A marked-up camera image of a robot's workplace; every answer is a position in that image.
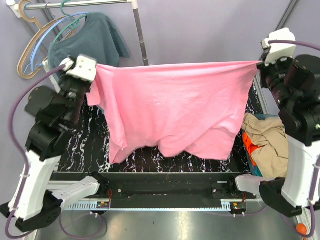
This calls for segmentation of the pink t-shirt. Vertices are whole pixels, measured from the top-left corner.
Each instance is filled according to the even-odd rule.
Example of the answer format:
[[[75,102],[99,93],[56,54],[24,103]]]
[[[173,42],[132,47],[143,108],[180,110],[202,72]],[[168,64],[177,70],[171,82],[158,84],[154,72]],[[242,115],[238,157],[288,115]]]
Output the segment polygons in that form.
[[[227,160],[244,119],[256,61],[113,67],[99,64],[87,94],[109,129],[109,162],[157,147]]]

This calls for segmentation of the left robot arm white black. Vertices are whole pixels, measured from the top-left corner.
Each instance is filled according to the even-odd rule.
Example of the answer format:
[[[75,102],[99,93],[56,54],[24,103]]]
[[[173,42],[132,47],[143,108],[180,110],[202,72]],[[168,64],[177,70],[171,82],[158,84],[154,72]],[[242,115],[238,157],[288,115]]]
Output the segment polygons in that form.
[[[18,189],[10,202],[0,207],[8,219],[16,219],[23,233],[46,228],[70,205],[86,197],[103,198],[107,181],[97,172],[65,188],[47,189],[79,120],[82,104],[91,83],[69,75],[62,77],[60,92],[35,85],[25,92],[25,111],[35,118],[25,147],[19,147],[25,164]]]

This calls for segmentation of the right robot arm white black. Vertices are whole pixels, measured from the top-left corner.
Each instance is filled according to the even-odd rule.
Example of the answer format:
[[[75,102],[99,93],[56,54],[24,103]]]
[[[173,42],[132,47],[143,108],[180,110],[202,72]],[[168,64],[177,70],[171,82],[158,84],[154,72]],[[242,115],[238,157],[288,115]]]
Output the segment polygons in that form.
[[[302,54],[257,65],[261,87],[269,89],[288,137],[286,177],[263,178],[239,175],[227,185],[228,195],[258,195],[264,203],[286,217],[299,216],[303,208],[320,208],[320,59]]]

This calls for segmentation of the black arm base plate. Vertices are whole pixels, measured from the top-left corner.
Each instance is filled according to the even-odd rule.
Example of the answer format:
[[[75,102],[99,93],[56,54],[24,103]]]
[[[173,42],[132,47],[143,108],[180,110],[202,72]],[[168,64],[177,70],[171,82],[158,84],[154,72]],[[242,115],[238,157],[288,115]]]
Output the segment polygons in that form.
[[[90,186],[66,199],[64,207],[80,201],[107,201],[110,211],[219,211],[231,209],[231,202],[255,201],[251,193],[237,189],[236,173],[103,173],[107,182],[102,193]]]

